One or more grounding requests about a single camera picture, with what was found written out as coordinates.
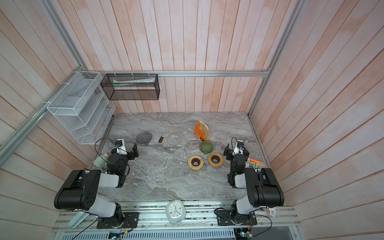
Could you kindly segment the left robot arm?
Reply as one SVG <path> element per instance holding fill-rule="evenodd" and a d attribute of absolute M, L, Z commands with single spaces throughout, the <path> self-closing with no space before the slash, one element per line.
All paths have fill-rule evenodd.
<path fill-rule="evenodd" d="M 101 198 L 98 190 L 121 188 L 130 172 L 129 161 L 138 156 L 137 144 L 128 152 L 122 139 L 115 141 L 115 148 L 107 160 L 107 172 L 73 170 L 57 192 L 54 207 L 95 215 L 99 229 L 123 227 L 127 222 L 121 205 Z"/>

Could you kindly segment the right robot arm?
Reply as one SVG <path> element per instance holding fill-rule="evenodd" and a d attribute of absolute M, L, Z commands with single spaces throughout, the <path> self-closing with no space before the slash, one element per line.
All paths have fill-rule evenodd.
<path fill-rule="evenodd" d="M 229 210 L 216 209 L 220 226 L 251 224 L 255 221 L 255 211 L 284 205 L 284 194 L 272 169 L 258 167 L 256 162 L 251 167 L 250 153 L 243 141 L 232 148 L 226 146 L 223 155 L 231 162 L 229 185 L 245 189 L 247 194 L 235 200 Z"/>

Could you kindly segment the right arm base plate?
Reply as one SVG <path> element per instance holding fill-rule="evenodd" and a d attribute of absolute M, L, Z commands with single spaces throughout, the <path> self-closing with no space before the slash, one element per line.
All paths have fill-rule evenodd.
<path fill-rule="evenodd" d="M 214 214 L 219 226 L 257 225 L 255 215 L 241 215 L 235 210 L 225 210 L 224 208 L 215 209 Z"/>

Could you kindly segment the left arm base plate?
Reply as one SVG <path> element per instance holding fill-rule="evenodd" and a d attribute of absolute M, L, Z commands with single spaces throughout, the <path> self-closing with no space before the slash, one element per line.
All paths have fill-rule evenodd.
<path fill-rule="evenodd" d="M 135 229 L 138 225 L 139 212 L 122 212 L 111 218 L 100 218 L 97 229 Z"/>

